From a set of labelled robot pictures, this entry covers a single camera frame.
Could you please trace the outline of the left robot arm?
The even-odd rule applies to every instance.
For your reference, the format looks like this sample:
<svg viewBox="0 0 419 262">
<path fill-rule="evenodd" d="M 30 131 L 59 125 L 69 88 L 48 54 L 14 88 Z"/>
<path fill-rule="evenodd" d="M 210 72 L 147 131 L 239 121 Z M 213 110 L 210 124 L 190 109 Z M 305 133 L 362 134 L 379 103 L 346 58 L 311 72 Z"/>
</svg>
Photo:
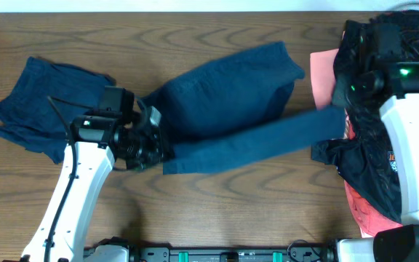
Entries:
<svg viewBox="0 0 419 262">
<path fill-rule="evenodd" d="M 119 237 L 86 247 L 101 188 L 117 159 L 144 171 L 174 156 L 162 134 L 161 113 L 121 87 L 106 87 L 97 106 L 63 126 L 68 143 L 60 177 L 41 223 L 20 256 L 24 262 L 139 261 Z"/>
</svg>

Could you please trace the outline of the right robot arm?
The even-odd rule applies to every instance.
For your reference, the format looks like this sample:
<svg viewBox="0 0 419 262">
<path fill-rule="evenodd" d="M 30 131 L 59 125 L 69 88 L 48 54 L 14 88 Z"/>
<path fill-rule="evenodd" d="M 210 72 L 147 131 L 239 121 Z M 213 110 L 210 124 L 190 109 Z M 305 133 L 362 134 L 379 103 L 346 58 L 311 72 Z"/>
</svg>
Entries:
<svg viewBox="0 0 419 262">
<path fill-rule="evenodd" d="M 356 108 L 374 100 L 394 152 L 402 226 L 373 238 L 342 239 L 327 261 L 419 261 L 419 61 L 404 57 L 399 26 L 376 23 L 359 33 L 359 72 L 337 79 L 332 102 Z"/>
</svg>

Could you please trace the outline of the dark blue denim shorts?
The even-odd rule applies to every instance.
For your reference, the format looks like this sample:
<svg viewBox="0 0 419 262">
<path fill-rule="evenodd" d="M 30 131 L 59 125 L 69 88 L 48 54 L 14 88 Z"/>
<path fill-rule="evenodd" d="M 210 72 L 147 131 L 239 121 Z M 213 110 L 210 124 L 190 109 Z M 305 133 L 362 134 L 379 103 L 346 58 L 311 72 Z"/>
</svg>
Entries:
<svg viewBox="0 0 419 262">
<path fill-rule="evenodd" d="M 161 113 L 162 132 L 175 152 L 163 173 L 225 172 L 341 139 L 342 108 L 282 116 L 295 81 L 304 76 L 278 41 L 205 63 L 144 97 Z"/>
</svg>

